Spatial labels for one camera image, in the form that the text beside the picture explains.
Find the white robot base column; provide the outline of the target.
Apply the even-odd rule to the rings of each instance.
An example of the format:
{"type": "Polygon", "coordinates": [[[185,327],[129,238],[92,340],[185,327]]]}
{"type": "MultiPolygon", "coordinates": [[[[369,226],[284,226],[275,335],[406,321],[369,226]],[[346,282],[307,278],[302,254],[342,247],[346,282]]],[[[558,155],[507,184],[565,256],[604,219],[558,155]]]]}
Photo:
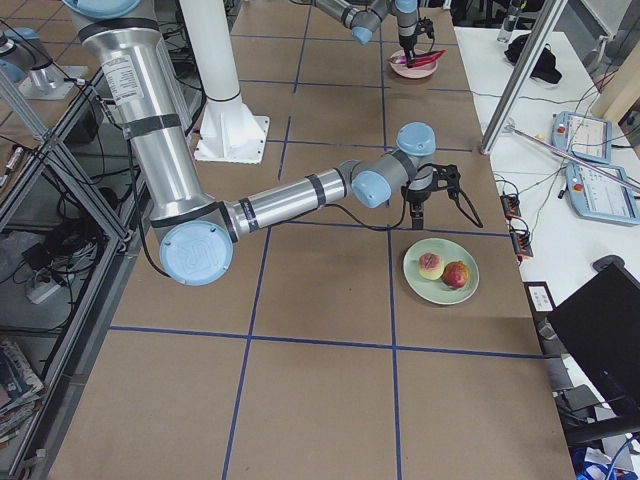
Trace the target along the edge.
{"type": "Polygon", "coordinates": [[[270,119],[243,101],[224,3],[185,0],[180,6],[206,99],[195,158],[260,163],[270,119]]]}

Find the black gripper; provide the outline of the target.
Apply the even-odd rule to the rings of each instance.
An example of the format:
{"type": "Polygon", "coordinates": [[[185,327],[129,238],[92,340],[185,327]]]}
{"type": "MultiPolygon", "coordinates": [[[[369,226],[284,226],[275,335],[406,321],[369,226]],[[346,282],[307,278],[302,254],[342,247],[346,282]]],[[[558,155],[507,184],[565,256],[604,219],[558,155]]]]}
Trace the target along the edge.
{"type": "Polygon", "coordinates": [[[410,203],[411,228],[424,228],[423,203],[431,196],[433,175],[428,174],[414,179],[405,189],[404,198],[410,203]]]}
{"type": "Polygon", "coordinates": [[[415,57],[415,45],[417,43],[417,26],[418,21],[412,20],[398,20],[398,36],[399,44],[404,50],[406,58],[415,57]]]}

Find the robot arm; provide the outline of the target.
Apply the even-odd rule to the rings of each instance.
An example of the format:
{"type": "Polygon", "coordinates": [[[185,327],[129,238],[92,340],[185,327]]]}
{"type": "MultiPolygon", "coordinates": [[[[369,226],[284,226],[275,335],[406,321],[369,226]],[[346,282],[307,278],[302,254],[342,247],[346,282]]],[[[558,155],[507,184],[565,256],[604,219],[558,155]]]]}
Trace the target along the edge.
{"type": "Polygon", "coordinates": [[[154,208],[151,226],[165,273],[201,286],[224,275],[242,236],[321,209],[347,196],[375,208],[397,190],[429,174],[436,150],[433,129],[403,126],[395,148],[376,162],[349,160],[296,182],[234,202],[207,194],[197,161],[257,164],[269,128],[244,103],[229,25],[219,1],[181,5],[204,89],[205,109],[196,147],[187,143],[178,111],[179,90],[160,56],[162,35],[150,1],[71,1],[82,45],[100,62],[154,208]]]}
{"type": "Polygon", "coordinates": [[[318,8],[343,27],[359,44],[368,43],[388,15],[396,18],[399,44],[407,64],[415,59],[414,48],[419,35],[419,2],[409,0],[373,1],[365,9],[358,9],[348,1],[318,0],[311,5],[318,8]]]}

